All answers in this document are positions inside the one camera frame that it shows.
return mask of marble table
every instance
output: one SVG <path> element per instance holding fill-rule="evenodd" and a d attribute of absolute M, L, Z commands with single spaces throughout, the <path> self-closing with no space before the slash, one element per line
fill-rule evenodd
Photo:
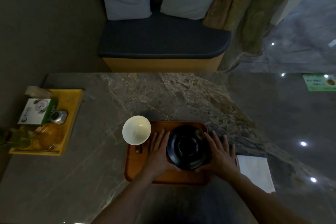
<path fill-rule="evenodd" d="M 127 185 L 121 129 L 133 115 L 206 123 L 239 154 L 267 157 L 280 201 L 313 223 L 336 221 L 335 93 L 308 92 L 299 74 L 55 73 L 45 87 L 85 90 L 73 133 L 61 157 L 12 157 L 0 223 L 90 223 Z M 137 223 L 170 222 L 257 223 L 217 178 L 152 185 Z"/>

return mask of yellow tray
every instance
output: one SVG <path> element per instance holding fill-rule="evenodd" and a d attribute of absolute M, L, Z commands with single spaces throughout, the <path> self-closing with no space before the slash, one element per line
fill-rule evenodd
<path fill-rule="evenodd" d="M 52 98 L 58 99 L 57 110 L 66 110 L 68 112 L 68 117 L 65 123 L 59 126 L 60 132 L 64 135 L 62 142 L 55 149 L 44 151 L 41 149 L 38 141 L 34 141 L 32 146 L 27 149 L 11 148 L 9 153 L 46 156 L 61 156 L 64 153 L 75 123 L 79 106 L 82 102 L 84 91 L 80 89 L 48 89 L 48 91 L 51 92 Z"/>

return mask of tile floor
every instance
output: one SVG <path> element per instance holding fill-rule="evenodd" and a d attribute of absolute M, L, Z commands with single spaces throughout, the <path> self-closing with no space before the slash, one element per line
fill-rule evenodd
<path fill-rule="evenodd" d="M 302 0 L 264 38 L 263 54 L 244 56 L 234 71 L 336 72 L 336 0 Z"/>

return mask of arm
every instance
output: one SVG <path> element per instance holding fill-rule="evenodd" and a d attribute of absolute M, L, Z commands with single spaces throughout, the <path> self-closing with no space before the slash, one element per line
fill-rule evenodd
<path fill-rule="evenodd" d="M 219 178 L 227 181 L 241 199 L 245 202 L 258 223 L 295 223 L 306 224 L 304 219 L 298 217 L 290 209 L 284 207 L 271 194 L 255 186 L 245 175 L 242 175 L 235 164 L 235 146 L 229 149 L 227 138 L 224 136 L 221 144 L 216 133 L 212 138 L 205 133 L 209 141 L 212 160 L 211 163 L 200 167 L 200 170 L 209 170 Z"/>
<path fill-rule="evenodd" d="M 92 224 L 131 224 L 137 217 L 141 201 L 146 195 L 153 180 L 167 170 L 179 169 L 170 164 L 166 158 L 166 147 L 169 133 L 164 130 L 157 137 L 157 133 L 150 143 L 149 155 L 141 172 L 133 181 L 106 207 L 92 222 Z"/>

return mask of white bowl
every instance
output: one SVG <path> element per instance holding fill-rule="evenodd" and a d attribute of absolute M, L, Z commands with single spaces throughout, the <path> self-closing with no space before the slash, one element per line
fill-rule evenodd
<path fill-rule="evenodd" d="M 149 138 L 151 129 L 149 120 L 144 116 L 133 116 L 123 126 L 123 138 L 131 145 L 140 145 Z"/>

